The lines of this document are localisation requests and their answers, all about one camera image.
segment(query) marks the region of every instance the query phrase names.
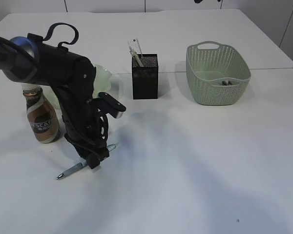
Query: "silver pen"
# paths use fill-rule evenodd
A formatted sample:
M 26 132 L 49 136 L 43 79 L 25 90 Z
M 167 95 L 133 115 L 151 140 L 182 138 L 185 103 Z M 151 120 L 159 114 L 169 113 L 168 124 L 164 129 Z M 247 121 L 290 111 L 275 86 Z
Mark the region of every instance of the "silver pen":
M 108 151 L 111 152 L 112 150 L 115 150 L 117 146 L 119 146 L 119 143 L 108 145 L 106 148 L 108 149 Z M 75 166 L 72 166 L 71 168 L 67 169 L 63 173 L 59 174 L 57 179 L 64 179 L 65 177 L 70 176 L 71 174 L 81 170 L 87 165 L 88 165 L 87 161 L 83 159 L 80 163 L 77 163 Z

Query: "green plastic basket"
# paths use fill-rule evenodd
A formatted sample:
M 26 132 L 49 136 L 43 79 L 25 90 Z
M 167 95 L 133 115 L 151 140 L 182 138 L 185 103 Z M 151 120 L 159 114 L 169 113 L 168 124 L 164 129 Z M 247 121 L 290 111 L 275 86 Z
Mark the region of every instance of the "green plastic basket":
M 216 49 L 200 49 L 215 44 Z M 250 70 L 231 46 L 214 41 L 191 45 L 187 49 L 187 78 L 194 100 L 202 105 L 232 105 L 244 93 Z M 223 81 L 232 85 L 224 86 Z

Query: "pen holder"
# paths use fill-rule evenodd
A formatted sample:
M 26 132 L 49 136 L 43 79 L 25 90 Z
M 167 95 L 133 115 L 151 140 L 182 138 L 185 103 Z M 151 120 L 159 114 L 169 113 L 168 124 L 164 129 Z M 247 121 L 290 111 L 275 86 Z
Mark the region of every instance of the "pen holder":
M 143 67 L 131 60 L 133 99 L 157 99 L 158 61 L 157 54 L 138 55 Z

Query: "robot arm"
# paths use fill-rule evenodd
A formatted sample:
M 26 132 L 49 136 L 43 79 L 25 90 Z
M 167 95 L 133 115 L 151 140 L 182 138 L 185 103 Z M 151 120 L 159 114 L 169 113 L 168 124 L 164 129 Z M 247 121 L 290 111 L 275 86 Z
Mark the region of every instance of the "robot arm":
M 73 41 L 60 42 L 57 47 L 44 44 L 58 25 L 74 29 Z M 126 107 L 107 93 L 99 93 L 99 98 L 92 98 L 96 68 L 88 58 L 63 47 L 63 44 L 76 43 L 78 36 L 74 26 L 55 23 L 45 38 L 34 34 L 11 41 L 0 38 L 0 69 L 11 81 L 52 88 L 62 110 L 66 127 L 64 137 L 93 169 L 109 157 L 106 114 L 118 118 Z

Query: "white table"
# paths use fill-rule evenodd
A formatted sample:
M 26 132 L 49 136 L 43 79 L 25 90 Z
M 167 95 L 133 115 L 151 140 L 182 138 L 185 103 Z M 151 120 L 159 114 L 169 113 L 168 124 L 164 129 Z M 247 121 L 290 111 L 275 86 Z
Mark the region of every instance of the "white table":
M 121 146 L 57 181 L 79 156 L 35 140 L 0 72 L 0 233 L 293 234 L 293 69 L 252 71 L 232 106 L 194 103 L 185 73 L 159 80 L 158 100 L 132 100 L 130 75 L 114 76 Z
M 35 33 L 45 36 L 49 26 L 66 22 L 77 27 L 80 39 L 72 52 L 107 67 L 113 74 L 131 73 L 127 40 L 138 37 L 143 53 L 157 53 L 160 72 L 186 71 L 189 45 L 213 40 L 235 47 L 250 69 L 293 68 L 286 56 L 240 10 L 180 10 L 152 13 L 34 13 L 10 14 L 0 22 L 0 36 L 7 39 Z M 62 26 L 51 41 L 73 38 Z

